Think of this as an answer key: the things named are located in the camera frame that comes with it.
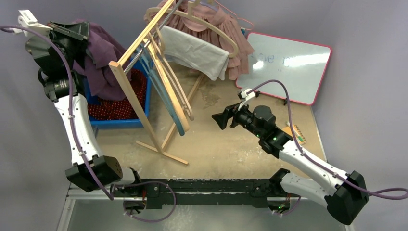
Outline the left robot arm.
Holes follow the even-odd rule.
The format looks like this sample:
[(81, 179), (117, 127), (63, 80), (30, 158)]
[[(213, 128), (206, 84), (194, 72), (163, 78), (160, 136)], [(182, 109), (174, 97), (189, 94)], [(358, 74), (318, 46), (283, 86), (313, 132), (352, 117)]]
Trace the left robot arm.
[(89, 113), (107, 120), (101, 105), (88, 105), (87, 91), (107, 102), (124, 100), (109, 62), (124, 48), (101, 26), (77, 20), (71, 24), (34, 23), (26, 27), (26, 51), (39, 66), (38, 79), (47, 98), (59, 112), (71, 147), (72, 166), (67, 179), (91, 192), (113, 183), (125, 184), (132, 197), (143, 192), (136, 170), (122, 168), (118, 160), (99, 148)]

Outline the blue-grey plastic hanger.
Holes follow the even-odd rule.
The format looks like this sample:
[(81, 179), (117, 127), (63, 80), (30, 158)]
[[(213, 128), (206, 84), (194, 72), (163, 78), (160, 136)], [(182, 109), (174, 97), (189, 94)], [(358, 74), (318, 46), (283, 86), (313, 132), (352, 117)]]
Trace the blue-grey plastic hanger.
[(175, 109), (171, 105), (170, 97), (168, 96), (166, 89), (164, 87), (164, 84), (162, 83), (162, 80), (160, 78), (159, 73), (156, 70), (156, 66), (153, 62), (151, 53), (149, 49), (145, 48), (143, 49), (143, 52), (139, 58), (140, 61), (144, 61), (145, 65), (143, 66), (144, 69), (148, 72), (148, 76), (150, 80), (152, 81), (157, 93), (159, 94), (162, 102), (164, 103), (168, 113), (170, 114), (173, 122), (176, 125), (177, 131), (180, 134), (180, 136), (184, 136), (185, 133), (188, 131), (189, 124), (187, 122), (186, 126), (183, 126), (180, 119), (176, 115)]

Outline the purple shirt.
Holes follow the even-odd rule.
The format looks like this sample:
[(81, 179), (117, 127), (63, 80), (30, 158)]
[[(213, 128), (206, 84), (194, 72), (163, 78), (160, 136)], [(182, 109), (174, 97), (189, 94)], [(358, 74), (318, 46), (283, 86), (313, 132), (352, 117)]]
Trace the purple shirt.
[(73, 69), (86, 77), (91, 96), (121, 101), (125, 94), (112, 73), (109, 63), (118, 61), (126, 49), (100, 25), (90, 22), (88, 46), (82, 65), (74, 62)]

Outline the grey white t-shirt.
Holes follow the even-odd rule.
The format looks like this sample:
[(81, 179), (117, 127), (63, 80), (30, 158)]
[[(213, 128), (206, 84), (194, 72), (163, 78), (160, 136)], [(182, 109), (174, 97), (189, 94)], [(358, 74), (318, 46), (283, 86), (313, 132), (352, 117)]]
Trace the grey white t-shirt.
[(224, 80), (229, 52), (193, 35), (163, 26), (164, 54), (170, 61), (204, 73), (212, 81)]

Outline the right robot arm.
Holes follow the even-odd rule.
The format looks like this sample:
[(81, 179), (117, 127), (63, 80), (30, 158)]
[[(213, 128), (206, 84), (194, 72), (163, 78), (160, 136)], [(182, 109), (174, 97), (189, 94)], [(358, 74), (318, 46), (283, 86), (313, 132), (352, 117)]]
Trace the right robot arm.
[(270, 183), (271, 192), (281, 196), (294, 193), (312, 200), (327, 209), (338, 222), (350, 225), (369, 201), (364, 177), (357, 171), (348, 173), (316, 157), (302, 147), (288, 133), (276, 125), (276, 117), (268, 106), (257, 106), (252, 111), (248, 106), (227, 106), (223, 112), (211, 116), (221, 129), (232, 120), (231, 128), (242, 126), (255, 135), (262, 150), (277, 159), (287, 162), (307, 174), (302, 178), (294, 173), (283, 175)]

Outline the red polka dot skirt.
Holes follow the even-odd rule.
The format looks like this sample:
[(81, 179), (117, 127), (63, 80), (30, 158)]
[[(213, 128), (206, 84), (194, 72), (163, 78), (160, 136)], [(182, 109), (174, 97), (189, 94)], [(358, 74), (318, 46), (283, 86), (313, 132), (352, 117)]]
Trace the red polka dot skirt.
[[(136, 94), (140, 104), (144, 104), (142, 95), (146, 91), (143, 74), (138, 70), (131, 70), (130, 84)], [(133, 110), (127, 98), (121, 101), (104, 100), (98, 97), (99, 105), (88, 106), (88, 114), (97, 120), (127, 120), (138, 119), (137, 113)]]

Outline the pink garment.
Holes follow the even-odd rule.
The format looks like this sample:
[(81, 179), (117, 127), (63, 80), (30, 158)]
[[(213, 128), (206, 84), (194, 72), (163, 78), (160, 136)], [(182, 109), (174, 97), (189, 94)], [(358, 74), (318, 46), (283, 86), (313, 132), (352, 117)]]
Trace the pink garment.
[[(179, 6), (179, 11), (187, 12), (187, 3), (187, 0), (184, 0)], [(193, 7), (192, 10), (194, 16), (213, 24), (232, 38), (238, 45), (238, 54), (233, 58), (229, 58), (227, 65), (229, 79), (236, 80), (240, 75), (248, 74), (248, 56), (254, 52), (254, 49), (245, 38), (236, 19), (219, 6), (212, 9), (200, 3)], [(172, 15), (166, 25), (209, 42), (229, 53), (233, 51), (232, 46), (212, 30), (178, 15)]]

